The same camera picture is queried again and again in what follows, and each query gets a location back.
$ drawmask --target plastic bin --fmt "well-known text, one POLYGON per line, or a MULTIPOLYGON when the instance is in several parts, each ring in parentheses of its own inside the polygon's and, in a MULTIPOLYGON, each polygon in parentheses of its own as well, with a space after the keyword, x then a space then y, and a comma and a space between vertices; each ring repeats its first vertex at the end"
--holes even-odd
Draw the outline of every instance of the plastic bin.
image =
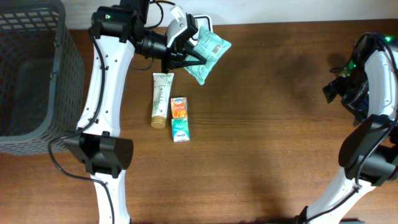
POLYGON ((83 80, 60 1, 0 2, 0 152, 46 153, 52 138, 74 131, 83 80))

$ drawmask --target wooden surface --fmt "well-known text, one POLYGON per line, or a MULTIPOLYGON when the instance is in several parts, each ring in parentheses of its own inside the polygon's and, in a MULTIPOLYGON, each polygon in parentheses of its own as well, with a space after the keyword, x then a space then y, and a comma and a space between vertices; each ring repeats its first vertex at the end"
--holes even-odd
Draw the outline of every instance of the wooden surface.
MULTIPOLYGON (((127 209, 139 223, 239 223, 298 215, 338 171, 341 143, 354 130, 340 99, 322 88, 365 31, 398 35, 398 21, 216 26, 231 49, 200 86, 175 71, 172 96, 188 97, 192 140, 174 144, 170 122, 150 126, 152 73, 130 70, 121 137, 134 140, 126 176, 127 209)), ((72 36, 83 56, 86 86, 93 64, 87 32, 72 36)), ((134 66, 150 61, 136 56, 134 66)), ((70 153, 57 158, 85 175, 70 153)), ((397 223, 398 187, 388 182, 347 214, 366 223, 397 223)), ((48 155, 0 154, 1 223, 97 223, 92 183, 69 179, 48 155)))

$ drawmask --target gold cap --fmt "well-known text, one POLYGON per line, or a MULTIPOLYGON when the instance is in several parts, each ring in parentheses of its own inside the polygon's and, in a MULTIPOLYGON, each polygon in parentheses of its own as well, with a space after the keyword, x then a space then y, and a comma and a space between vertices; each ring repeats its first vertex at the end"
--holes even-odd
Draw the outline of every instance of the gold cap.
POLYGON ((153 116, 150 125, 154 128, 162 129, 166 127, 166 118, 163 116, 153 116))

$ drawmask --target white squeeze tube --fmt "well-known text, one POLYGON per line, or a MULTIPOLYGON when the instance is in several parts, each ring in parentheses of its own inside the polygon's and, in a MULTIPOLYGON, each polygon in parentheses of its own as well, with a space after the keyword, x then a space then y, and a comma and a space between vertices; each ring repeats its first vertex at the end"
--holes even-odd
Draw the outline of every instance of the white squeeze tube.
POLYGON ((150 123, 154 128, 160 129, 166 127, 173 77, 174 73, 154 73, 154 104, 152 108, 152 121, 150 123))

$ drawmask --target white wall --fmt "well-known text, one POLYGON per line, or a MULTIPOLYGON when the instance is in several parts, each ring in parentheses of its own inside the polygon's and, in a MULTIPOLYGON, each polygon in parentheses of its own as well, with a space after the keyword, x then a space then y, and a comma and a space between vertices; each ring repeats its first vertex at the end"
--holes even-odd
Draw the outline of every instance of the white wall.
MULTIPOLYGON (((337 21, 398 19, 398 0, 172 0, 190 14, 208 14, 215 25, 263 22, 337 21)), ((86 29, 99 6, 118 0, 62 0, 69 29, 86 29)), ((163 4, 165 19, 171 21, 169 5, 163 4)), ((148 26, 158 23, 160 11, 151 5, 148 26)))

